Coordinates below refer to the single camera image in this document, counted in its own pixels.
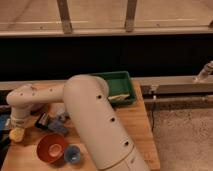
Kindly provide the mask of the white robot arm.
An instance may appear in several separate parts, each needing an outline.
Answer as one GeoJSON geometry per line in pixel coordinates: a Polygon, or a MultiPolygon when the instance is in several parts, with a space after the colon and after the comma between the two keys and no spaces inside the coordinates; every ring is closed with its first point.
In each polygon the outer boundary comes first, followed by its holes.
{"type": "Polygon", "coordinates": [[[98,171],[150,171],[108,95],[103,78],[76,75],[49,88],[25,84],[12,90],[6,101],[15,127],[25,126],[33,105],[62,102],[98,171]]]}

